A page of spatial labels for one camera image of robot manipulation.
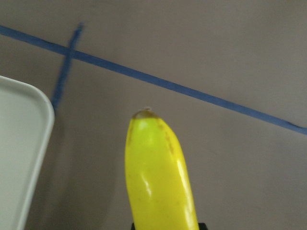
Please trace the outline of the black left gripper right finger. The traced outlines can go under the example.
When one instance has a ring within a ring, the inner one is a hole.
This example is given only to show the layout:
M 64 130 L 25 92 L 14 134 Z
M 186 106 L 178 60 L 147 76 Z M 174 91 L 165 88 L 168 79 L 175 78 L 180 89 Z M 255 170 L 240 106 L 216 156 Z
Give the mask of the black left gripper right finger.
M 205 223 L 199 223 L 199 230 L 207 230 Z

